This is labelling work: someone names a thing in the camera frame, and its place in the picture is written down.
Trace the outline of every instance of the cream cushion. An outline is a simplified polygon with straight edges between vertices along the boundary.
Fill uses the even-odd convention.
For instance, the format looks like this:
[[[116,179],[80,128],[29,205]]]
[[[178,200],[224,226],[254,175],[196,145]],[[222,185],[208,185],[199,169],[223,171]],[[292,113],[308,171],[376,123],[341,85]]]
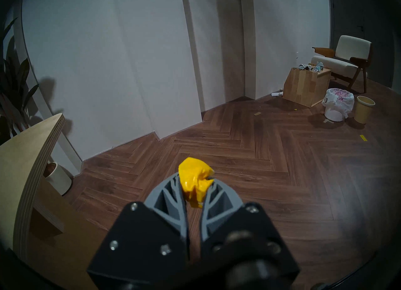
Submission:
[[[341,35],[336,48],[336,57],[350,60],[351,57],[368,59],[372,43],[357,37]]]
[[[356,65],[352,63],[323,56],[313,56],[311,63],[316,64],[319,61],[323,62],[323,66],[325,68],[331,69],[333,73],[340,74],[342,76],[350,78],[354,77],[355,72],[357,71],[358,68]]]

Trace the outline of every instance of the wooden crate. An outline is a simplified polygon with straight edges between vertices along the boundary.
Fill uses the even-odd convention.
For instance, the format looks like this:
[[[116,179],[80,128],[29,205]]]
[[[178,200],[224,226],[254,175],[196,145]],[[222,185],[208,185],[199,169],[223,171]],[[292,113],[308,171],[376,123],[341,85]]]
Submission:
[[[283,98],[313,107],[324,99],[330,76],[331,70],[326,68],[320,72],[292,68],[284,83]]]

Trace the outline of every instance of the herringbone parquet floor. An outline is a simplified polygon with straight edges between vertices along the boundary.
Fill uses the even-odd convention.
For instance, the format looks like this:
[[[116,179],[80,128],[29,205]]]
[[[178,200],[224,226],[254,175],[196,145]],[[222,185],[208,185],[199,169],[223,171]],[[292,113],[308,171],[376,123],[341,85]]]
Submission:
[[[352,117],[323,123],[321,104],[281,97],[227,103],[177,134],[151,133],[88,159],[65,198],[107,230],[125,204],[199,158],[243,201],[263,205],[301,267],[294,288],[334,282],[383,246],[400,219],[401,97],[371,81],[367,96],[376,107],[366,126]],[[188,208],[192,259],[199,214]]]

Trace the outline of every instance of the dark door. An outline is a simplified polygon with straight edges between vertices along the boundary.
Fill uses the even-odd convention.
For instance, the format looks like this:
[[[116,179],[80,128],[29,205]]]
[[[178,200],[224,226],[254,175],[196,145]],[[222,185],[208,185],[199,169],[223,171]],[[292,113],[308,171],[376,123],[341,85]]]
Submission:
[[[393,29],[375,0],[331,0],[332,43],[336,48],[341,35],[372,42],[372,63],[367,69],[371,80],[391,87],[394,70]]]

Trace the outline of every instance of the wooden chair leg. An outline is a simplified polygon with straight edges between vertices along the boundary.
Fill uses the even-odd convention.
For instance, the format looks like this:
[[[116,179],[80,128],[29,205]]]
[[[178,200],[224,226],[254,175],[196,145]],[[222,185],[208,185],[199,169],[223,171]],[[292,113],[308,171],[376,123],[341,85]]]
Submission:
[[[354,85],[354,83],[355,83],[355,81],[356,81],[356,79],[357,79],[357,77],[358,77],[358,75],[359,75],[360,70],[361,70],[360,68],[357,69],[357,71],[355,72],[354,77],[352,78],[352,81],[349,82],[350,84],[349,84],[348,87],[347,87],[347,90],[348,90],[348,91],[351,91],[352,85]]]
[[[366,69],[363,69],[363,93],[366,94]]]

